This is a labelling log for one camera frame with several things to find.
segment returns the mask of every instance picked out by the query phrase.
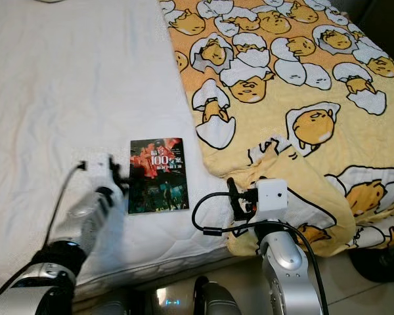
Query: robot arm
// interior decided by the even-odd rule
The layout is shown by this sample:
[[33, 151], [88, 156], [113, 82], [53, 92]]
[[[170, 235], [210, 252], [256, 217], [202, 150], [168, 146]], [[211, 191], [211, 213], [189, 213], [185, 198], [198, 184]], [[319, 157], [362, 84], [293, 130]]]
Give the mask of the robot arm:
[[[231, 230], [247, 229], [255, 234], [263, 257], [263, 274], [270, 284], [270, 302], [274, 315], [322, 315], [317, 293], [308, 277], [308, 259], [295, 243], [288, 224], [277, 222], [280, 212], [288, 206], [287, 184], [284, 180], [262, 179], [255, 189], [240, 194], [232, 178], [228, 179], [229, 194], [214, 193], [199, 201], [193, 211], [193, 224], [206, 235], [220, 236]], [[212, 196], [230, 196], [235, 221], [246, 221], [232, 228], [202, 227], [196, 224], [195, 214], [200, 204]], [[249, 201], [243, 210], [239, 199]], [[209, 282], [195, 290], [195, 314], [241, 314], [232, 295], [224, 287]]]
[[107, 155], [88, 163], [95, 191], [75, 204], [43, 249], [0, 295], [0, 315], [71, 314], [76, 277], [92, 252], [108, 214], [121, 207]]

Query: black shoe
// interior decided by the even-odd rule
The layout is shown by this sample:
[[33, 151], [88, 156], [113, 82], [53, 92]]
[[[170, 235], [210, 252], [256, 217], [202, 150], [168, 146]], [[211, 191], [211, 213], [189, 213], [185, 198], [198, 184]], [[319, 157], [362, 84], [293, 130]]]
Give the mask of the black shoe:
[[394, 249], [352, 249], [349, 256], [364, 278], [373, 282], [394, 282]]

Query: black wire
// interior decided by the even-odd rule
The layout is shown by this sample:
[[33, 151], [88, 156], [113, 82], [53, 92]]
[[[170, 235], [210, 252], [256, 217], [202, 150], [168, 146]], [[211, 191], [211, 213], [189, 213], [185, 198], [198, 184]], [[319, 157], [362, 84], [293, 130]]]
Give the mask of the black wire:
[[[55, 205], [54, 208], [54, 212], [53, 212], [53, 217], [51, 218], [51, 221], [48, 225], [48, 229], [47, 229], [47, 235], [45, 236], [45, 241], [43, 244], [42, 249], [44, 249], [47, 244], [48, 244], [48, 240], [49, 240], [49, 236], [50, 236], [50, 232], [51, 232], [51, 228], [53, 227], [54, 221], [55, 221], [55, 217], [58, 211], [58, 208], [60, 207], [60, 203], [61, 200], [63, 198], [64, 192], [66, 191], [67, 185], [70, 182], [70, 179], [72, 178], [73, 174], [78, 170], [78, 169], [85, 169], [86, 168], [86, 164], [85, 162], [81, 162], [79, 165], [73, 167], [73, 169], [67, 174], [66, 179], [64, 180], [63, 186], [60, 190], [60, 194], [58, 196], [57, 199], [57, 203]], [[28, 264], [26, 264], [25, 266], [23, 266], [21, 269], [19, 269], [9, 280], [7, 280], [5, 282], [5, 284], [3, 284], [0, 287], [0, 295], [3, 294], [3, 292], [26, 270], [28, 269], [28, 267], [31, 265], [31, 263], [29, 262]]]
[[[236, 196], [236, 194], [231, 194], [229, 192], [214, 192], [214, 193], [211, 193], [211, 194], [208, 194], [208, 195], [204, 196], [196, 204], [196, 206], [194, 207], [194, 210], [192, 211], [192, 215], [191, 215], [192, 224], [194, 225], [194, 227], [197, 230], [204, 231], [205, 228], [206, 229], [207, 228], [209, 228], [209, 229], [216, 229], [216, 228], [207, 227], [207, 226], [205, 226], [203, 228], [200, 225], [198, 225], [197, 222], [196, 222], [196, 214], [197, 214], [197, 210], [198, 210], [199, 206], [201, 206], [201, 204], [203, 202], [205, 202], [207, 199], [215, 197], [215, 196], [230, 196], [230, 197], [234, 197], [234, 196]], [[305, 236], [302, 234], [301, 231], [299, 231], [297, 228], [294, 228], [292, 225], [289, 225], [289, 224], [283, 223], [283, 222], [277, 222], [277, 221], [261, 221], [261, 222], [245, 223], [245, 224], [241, 224], [239, 226], [234, 226], [232, 228], [219, 228], [218, 230], [221, 231], [222, 233], [226, 233], [226, 232], [232, 232], [232, 231], [236, 231], [236, 230], [242, 230], [242, 229], [245, 229], [245, 228], [253, 228], [254, 226], [257, 226], [257, 225], [260, 225], [260, 224], [276, 225], [276, 226], [285, 227], [285, 228], [291, 230], [292, 232], [296, 233], [301, 238], [302, 242], [304, 243], [304, 245], [306, 246], [306, 248], [308, 250], [309, 258], [311, 259], [311, 262], [313, 264], [313, 268], [314, 268], [314, 272], [315, 272], [315, 278], [317, 279], [318, 290], [319, 290], [319, 293], [320, 293], [322, 313], [323, 313], [323, 315], [328, 315], [329, 313], [328, 313], [327, 299], [326, 299], [324, 286], [322, 284], [320, 268], [318, 267], [318, 262], [317, 262], [317, 259], [315, 258], [315, 254], [314, 254], [313, 249], [311, 248], [311, 246], [309, 245], [308, 240], [305, 238]]]
[[58, 195], [58, 199], [57, 202], [54, 206], [54, 211], [53, 211], [53, 216], [51, 217], [50, 223], [48, 224], [48, 229], [47, 229], [47, 234], [45, 235], [45, 239], [44, 239], [44, 243], [42, 245], [41, 249], [46, 248], [46, 246], [48, 245], [48, 241], [50, 238], [50, 233], [51, 233], [51, 229], [53, 228], [54, 225], [54, 221], [55, 218], [57, 216], [57, 212], [58, 212], [58, 208], [60, 207], [60, 203], [62, 201], [62, 198], [64, 196], [64, 193], [67, 189], [67, 185], [70, 182], [70, 179], [72, 179], [73, 174], [78, 170], [78, 169], [85, 169], [85, 162], [80, 163], [79, 165], [76, 165], [75, 167], [73, 167], [70, 172], [66, 175], [66, 179], [64, 180], [63, 185], [61, 186], [60, 189], [60, 194]]

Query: floor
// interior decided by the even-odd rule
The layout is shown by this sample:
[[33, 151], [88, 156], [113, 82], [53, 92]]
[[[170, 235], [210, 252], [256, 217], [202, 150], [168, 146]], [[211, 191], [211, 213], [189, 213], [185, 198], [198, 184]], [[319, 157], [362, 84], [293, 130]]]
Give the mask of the floor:
[[[319, 259], [322, 281], [331, 315], [394, 315], [394, 283], [374, 283], [361, 277], [346, 253]], [[243, 315], [272, 314], [269, 287], [261, 274], [261, 259], [249, 259], [205, 275], [226, 287]], [[157, 314], [192, 314], [192, 294], [196, 277], [175, 282], [157, 293]]]

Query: cable connector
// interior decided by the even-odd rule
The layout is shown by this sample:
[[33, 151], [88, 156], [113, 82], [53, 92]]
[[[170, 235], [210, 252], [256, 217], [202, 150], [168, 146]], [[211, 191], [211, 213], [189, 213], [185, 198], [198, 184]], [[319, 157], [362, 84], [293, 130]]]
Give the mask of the cable connector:
[[80, 162], [79, 162], [79, 165], [77, 166], [77, 168], [78, 168], [78, 169], [81, 169], [81, 170], [83, 170], [83, 171], [86, 171], [86, 168], [87, 168], [86, 165], [87, 165], [87, 164], [86, 164], [86, 161], [80, 161]]
[[223, 229], [222, 228], [214, 228], [212, 226], [204, 226], [203, 234], [210, 236], [222, 236]]
[[258, 202], [258, 189], [252, 188], [239, 194], [239, 197], [250, 203]]

